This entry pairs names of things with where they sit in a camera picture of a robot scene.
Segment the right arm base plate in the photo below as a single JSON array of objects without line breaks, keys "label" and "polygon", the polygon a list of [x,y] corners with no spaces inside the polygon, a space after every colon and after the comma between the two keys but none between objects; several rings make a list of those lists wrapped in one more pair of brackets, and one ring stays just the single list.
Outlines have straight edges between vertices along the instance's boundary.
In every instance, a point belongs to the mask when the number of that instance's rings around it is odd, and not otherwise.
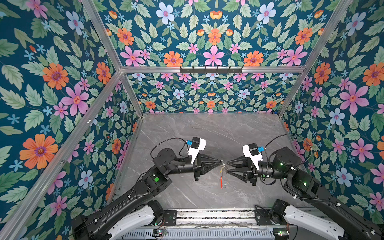
[{"label": "right arm base plate", "polygon": [[279,216],[274,214],[271,210],[266,210],[265,208],[255,205],[255,219],[259,226],[269,226],[269,225],[280,225],[282,220]]}]

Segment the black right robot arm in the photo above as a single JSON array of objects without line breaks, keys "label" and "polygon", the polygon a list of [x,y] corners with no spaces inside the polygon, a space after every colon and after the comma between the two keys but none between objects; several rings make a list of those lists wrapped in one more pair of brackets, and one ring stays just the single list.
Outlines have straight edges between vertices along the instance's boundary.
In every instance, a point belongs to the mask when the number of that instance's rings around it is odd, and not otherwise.
[{"label": "black right robot arm", "polygon": [[256,185],[258,180],[285,180],[283,189],[294,199],[312,205],[329,219],[305,213],[288,202],[276,200],[270,210],[274,222],[286,222],[327,240],[382,240],[384,229],[358,215],[327,190],[316,178],[299,169],[302,160],[287,147],[274,151],[272,161],[263,161],[260,148],[243,147],[244,156],[227,162],[228,174]]}]

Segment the metal keyring with red handle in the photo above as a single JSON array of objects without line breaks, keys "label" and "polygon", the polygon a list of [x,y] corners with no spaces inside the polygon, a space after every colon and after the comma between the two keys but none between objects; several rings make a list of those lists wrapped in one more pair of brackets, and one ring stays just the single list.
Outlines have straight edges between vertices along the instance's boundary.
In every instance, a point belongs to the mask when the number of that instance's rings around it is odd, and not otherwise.
[{"label": "metal keyring with red handle", "polygon": [[226,164],[221,161],[221,165],[220,165],[220,186],[221,186],[221,189],[224,189],[226,187],[225,183],[224,183],[224,174],[226,173]]}]

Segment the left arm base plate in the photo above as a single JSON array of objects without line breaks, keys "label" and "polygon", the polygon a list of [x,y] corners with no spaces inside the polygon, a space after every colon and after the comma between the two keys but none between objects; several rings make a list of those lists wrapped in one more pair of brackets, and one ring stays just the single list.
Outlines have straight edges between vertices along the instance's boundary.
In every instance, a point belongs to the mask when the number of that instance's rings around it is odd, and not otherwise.
[{"label": "left arm base plate", "polygon": [[178,211],[177,210],[165,210],[164,214],[162,215],[162,219],[158,223],[156,223],[156,226],[159,227],[174,227],[177,222],[177,216]]}]

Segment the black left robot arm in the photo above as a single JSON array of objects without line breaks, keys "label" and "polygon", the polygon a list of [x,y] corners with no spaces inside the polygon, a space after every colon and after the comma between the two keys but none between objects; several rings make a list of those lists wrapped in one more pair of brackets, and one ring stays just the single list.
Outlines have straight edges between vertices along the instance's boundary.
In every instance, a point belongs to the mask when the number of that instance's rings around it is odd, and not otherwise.
[{"label": "black left robot arm", "polygon": [[135,185],[106,207],[89,215],[79,215],[72,221],[75,240],[117,240],[142,226],[158,225],[164,209],[153,198],[172,184],[170,175],[193,173],[195,180],[220,166],[222,161],[198,154],[177,158],[173,150],[161,150],[153,159],[154,166],[139,176]]}]

